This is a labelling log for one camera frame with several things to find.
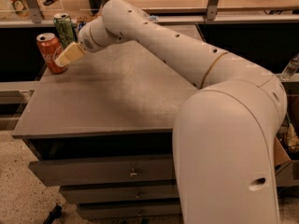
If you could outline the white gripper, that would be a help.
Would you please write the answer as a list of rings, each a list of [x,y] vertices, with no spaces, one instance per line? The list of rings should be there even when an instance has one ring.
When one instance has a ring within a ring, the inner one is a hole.
[[[78,32],[78,43],[72,42],[69,44],[62,53],[56,58],[55,63],[59,67],[65,67],[82,58],[87,50],[91,53],[98,52],[102,47],[98,45],[92,38],[91,24],[86,23]]]

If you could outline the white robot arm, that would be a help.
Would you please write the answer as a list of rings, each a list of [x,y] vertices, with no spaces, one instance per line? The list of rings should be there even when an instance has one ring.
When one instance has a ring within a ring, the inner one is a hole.
[[[65,66],[134,40],[197,93],[179,110],[173,157],[184,224],[279,224],[274,143],[287,111],[273,73],[224,49],[170,30],[122,0],[108,1],[56,59]]]

